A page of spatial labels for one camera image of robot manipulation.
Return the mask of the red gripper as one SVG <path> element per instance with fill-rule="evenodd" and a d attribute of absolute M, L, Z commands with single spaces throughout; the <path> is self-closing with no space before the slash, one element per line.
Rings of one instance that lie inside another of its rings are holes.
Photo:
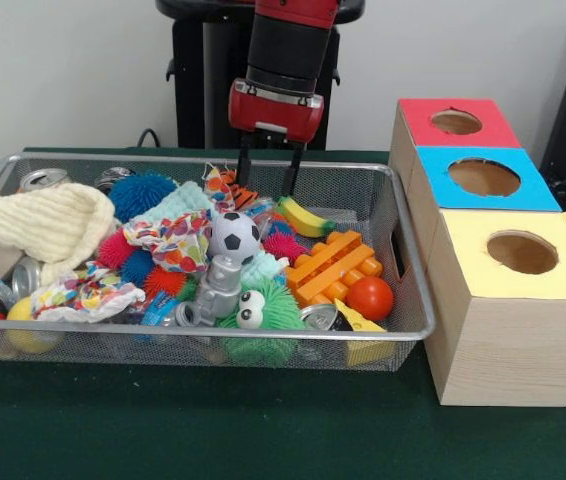
<path fill-rule="evenodd" d="M 254 132 L 265 130 L 283 134 L 288 141 L 293 141 L 293 154 L 284 174 L 281 195 L 292 196 L 305 144 L 316 135 L 323 111 L 324 99 L 320 95 L 289 95 L 257 87 L 245 79 L 235 79 L 229 93 L 228 119 L 233 128 L 244 131 L 236 168 L 236 183 L 240 187 L 248 184 Z"/>

